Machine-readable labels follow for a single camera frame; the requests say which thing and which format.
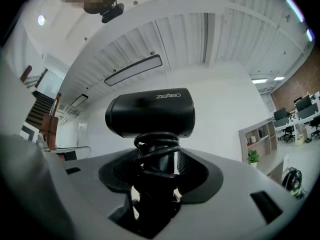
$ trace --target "wall light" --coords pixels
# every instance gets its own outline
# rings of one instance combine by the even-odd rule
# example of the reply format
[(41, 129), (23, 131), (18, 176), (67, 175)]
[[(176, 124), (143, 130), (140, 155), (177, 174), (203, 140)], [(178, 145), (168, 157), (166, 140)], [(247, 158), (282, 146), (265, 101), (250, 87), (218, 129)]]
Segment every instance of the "wall light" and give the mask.
[(299, 20), (301, 22), (303, 22), (305, 20), (304, 15), (302, 14), (302, 12), (299, 10), (298, 6), (295, 4), (295, 2), (293, 0), (286, 0), (287, 3), (290, 5), (290, 7), (292, 8), (292, 10), (295, 12), (295, 14), (298, 16)]
[(277, 76), (275, 79), (273, 79), (274, 81), (279, 81), (279, 80), (282, 80), (284, 79), (285, 77), (284, 76)]
[(118, 72), (108, 76), (104, 82), (108, 86), (114, 86), (117, 83), (120, 83), (123, 80), (126, 80), (130, 77), (133, 77), (142, 72), (152, 70), (154, 68), (162, 66), (162, 61), (159, 55), (154, 55), (149, 58), (145, 58), (136, 63), (133, 63)]
[(38, 17), (38, 24), (39, 24), (40, 26), (43, 26), (43, 25), (45, 24), (45, 22), (46, 22), (45, 16), (40, 15), (40, 16)]
[(306, 35), (309, 38), (309, 41), (312, 42), (312, 40), (314, 39), (314, 33), (310, 28), (306, 31)]
[(76, 108), (78, 107), (81, 103), (85, 102), (88, 99), (87, 95), (81, 94), (80, 97), (78, 97), (72, 104), (71, 106)]
[(261, 83), (265, 83), (268, 79), (267, 78), (263, 78), (263, 79), (252, 79), (252, 83), (254, 84), (261, 84)]

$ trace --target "shelf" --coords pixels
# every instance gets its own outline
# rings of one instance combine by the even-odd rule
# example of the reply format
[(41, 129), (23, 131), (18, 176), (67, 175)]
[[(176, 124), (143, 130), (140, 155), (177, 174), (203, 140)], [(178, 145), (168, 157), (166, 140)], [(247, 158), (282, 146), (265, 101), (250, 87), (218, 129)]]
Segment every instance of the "shelf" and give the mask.
[(271, 173), (283, 160), (286, 154), (289, 153), (291, 147), (278, 147), (277, 150), (272, 150), (271, 154), (261, 156), (256, 167), (268, 175)]
[(269, 137), (269, 135), (266, 135), (266, 136), (262, 137), (259, 141), (255, 142), (255, 143), (252, 143), (252, 144), (247, 145), (247, 147), (248, 147), (248, 148), (254, 147), (255, 145), (257, 145), (257, 144), (259, 144), (260, 142), (264, 141), (267, 137)]

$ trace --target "black chair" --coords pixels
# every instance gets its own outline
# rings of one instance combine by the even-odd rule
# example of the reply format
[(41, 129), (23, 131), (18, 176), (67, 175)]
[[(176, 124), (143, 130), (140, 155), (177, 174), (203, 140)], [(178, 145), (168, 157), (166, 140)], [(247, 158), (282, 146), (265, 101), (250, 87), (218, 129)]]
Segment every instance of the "black chair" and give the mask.
[(320, 124), (320, 115), (316, 116), (312, 121), (310, 121), (310, 126), (315, 127), (315, 131), (311, 133), (311, 138), (317, 135), (318, 139), (320, 139), (320, 130), (318, 130), (319, 124)]
[(293, 126), (289, 126), (284, 129), (284, 140), (288, 142), (288, 140), (293, 139), (295, 136), (293, 135), (293, 132), (295, 131)]

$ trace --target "black camera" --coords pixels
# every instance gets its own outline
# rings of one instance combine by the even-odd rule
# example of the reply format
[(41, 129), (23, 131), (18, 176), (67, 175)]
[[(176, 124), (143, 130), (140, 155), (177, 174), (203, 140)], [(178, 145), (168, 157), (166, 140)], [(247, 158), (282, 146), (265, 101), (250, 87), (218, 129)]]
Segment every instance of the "black camera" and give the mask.
[(108, 128), (123, 138), (150, 132), (170, 132), (187, 138), (196, 122), (195, 108), (186, 88), (120, 95), (105, 113)]

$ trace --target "office floor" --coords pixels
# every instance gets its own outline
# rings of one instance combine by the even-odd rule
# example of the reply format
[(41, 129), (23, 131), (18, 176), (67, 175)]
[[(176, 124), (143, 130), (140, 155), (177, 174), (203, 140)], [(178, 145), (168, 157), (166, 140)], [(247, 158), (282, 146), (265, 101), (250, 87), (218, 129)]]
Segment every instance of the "office floor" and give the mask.
[[(315, 128), (306, 125), (307, 135), (310, 138)], [(289, 151), (289, 167), (297, 168), (302, 173), (302, 187), (310, 192), (320, 174), (320, 139), (312, 138), (310, 143), (295, 146), (294, 141), (279, 140), (279, 147), (292, 147)]]

